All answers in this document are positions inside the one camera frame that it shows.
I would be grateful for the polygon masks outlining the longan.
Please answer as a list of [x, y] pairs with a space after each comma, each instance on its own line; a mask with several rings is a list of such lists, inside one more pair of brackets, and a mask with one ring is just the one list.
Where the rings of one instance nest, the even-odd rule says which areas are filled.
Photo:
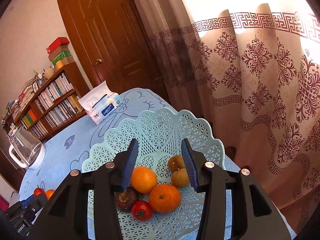
[[189, 185], [189, 178], [185, 168], [175, 171], [171, 176], [172, 184], [179, 189]]
[[185, 168], [185, 164], [181, 155], [172, 156], [168, 161], [168, 168], [172, 172]]

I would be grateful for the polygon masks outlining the tissue pack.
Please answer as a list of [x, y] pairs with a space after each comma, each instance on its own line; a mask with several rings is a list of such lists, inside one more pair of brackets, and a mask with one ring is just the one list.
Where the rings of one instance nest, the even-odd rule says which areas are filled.
[[96, 125], [100, 125], [122, 103], [118, 93], [112, 92], [106, 81], [78, 100]]

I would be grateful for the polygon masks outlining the red cherry tomato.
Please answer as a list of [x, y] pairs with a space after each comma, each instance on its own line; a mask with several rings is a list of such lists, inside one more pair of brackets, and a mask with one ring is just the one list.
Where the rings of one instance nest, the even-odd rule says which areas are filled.
[[149, 202], [139, 200], [132, 206], [132, 215], [135, 219], [140, 221], [149, 220], [153, 215], [153, 210]]
[[34, 192], [33, 192], [34, 197], [38, 196], [38, 195], [44, 195], [47, 196], [46, 192], [44, 191], [44, 189], [37, 187]]

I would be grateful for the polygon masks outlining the brown wooden door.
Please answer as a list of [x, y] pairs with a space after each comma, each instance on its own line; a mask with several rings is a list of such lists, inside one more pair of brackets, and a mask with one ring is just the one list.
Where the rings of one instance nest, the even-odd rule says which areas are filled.
[[[57, 0], [73, 49], [90, 83], [121, 94], [148, 88], [168, 101], [163, 77], [134, 0]], [[96, 59], [102, 64], [95, 65]]]

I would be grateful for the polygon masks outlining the large dark water chestnut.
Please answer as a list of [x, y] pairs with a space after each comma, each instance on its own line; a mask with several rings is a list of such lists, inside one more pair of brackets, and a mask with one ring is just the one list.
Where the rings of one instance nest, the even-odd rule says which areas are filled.
[[130, 212], [135, 202], [139, 201], [139, 194], [132, 186], [129, 186], [125, 191], [115, 193], [115, 201], [120, 211]]

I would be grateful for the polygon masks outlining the glass electric kettle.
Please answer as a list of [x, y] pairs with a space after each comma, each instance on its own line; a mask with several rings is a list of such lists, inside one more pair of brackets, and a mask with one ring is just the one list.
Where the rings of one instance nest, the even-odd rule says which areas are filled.
[[9, 155], [20, 168], [36, 170], [41, 165], [46, 148], [23, 126], [11, 124], [8, 139]]

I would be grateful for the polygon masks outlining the smooth orange kumquat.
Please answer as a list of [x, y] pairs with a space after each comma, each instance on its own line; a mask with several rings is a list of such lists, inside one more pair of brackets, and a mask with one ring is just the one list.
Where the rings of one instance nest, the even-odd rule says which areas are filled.
[[47, 199], [50, 200], [51, 196], [54, 194], [55, 190], [54, 189], [48, 189], [46, 191], [46, 196], [47, 196]]

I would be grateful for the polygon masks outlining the patterned beige curtain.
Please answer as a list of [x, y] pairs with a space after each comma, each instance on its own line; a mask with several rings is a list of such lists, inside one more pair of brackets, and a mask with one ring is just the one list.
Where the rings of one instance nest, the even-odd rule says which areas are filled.
[[295, 232], [319, 204], [319, 21], [306, 0], [134, 0], [170, 101], [213, 124]]

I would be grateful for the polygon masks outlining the wooden bookshelf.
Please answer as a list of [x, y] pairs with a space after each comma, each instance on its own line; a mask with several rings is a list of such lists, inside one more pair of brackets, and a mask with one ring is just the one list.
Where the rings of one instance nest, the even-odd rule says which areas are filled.
[[52, 138], [67, 126], [86, 115], [78, 100], [89, 92], [75, 62], [58, 69], [27, 104], [8, 116], [3, 129], [9, 133], [11, 124], [22, 126], [41, 141]]

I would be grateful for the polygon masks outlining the stacked coloured boxes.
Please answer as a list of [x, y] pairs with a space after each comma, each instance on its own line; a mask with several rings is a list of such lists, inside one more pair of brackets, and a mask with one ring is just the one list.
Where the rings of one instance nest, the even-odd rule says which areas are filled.
[[58, 37], [46, 48], [48, 59], [54, 68], [75, 62], [68, 45], [69, 39], [67, 37]]

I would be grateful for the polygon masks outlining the brass door knob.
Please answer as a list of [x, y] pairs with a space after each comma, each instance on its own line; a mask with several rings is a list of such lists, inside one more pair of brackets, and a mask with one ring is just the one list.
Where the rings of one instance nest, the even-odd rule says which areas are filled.
[[102, 64], [102, 59], [96, 59], [96, 61], [95, 61], [95, 65], [96, 66], [99, 66], [99, 65], [101, 65]]

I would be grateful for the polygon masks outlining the mandarin orange with stem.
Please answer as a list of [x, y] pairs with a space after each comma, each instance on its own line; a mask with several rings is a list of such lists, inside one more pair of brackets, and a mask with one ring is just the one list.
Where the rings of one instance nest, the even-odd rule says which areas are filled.
[[149, 203], [156, 212], [169, 213], [180, 206], [181, 193], [173, 185], [157, 185], [149, 194]]

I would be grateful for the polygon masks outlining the blue patterned tablecloth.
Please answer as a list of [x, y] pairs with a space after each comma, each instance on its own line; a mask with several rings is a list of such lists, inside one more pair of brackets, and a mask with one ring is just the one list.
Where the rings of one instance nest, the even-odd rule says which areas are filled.
[[[31, 196], [40, 187], [56, 189], [74, 169], [92, 171], [112, 160], [117, 152], [125, 150], [131, 138], [115, 134], [121, 122], [136, 119], [142, 111], [156, 112], [170, 105], [149, 89], [134, 88], [120, 95], [120, 106], [101, 124], [96, 125], [84, 116], [48, 140], [46, 153], [39, 167], [28, 169], [23, 177], [19, 199]], [[104, 146], [104, 135], [112, 134], [116, 145], [112, 150]], [[118, 214], [125, 239], [195, 239], [204, 201], [204, 194], [193, 188], [181, 189], [182, 202], [178, 209], [166, 215], [154, 213], [147, 221], [138, 221], [127, 212]]]

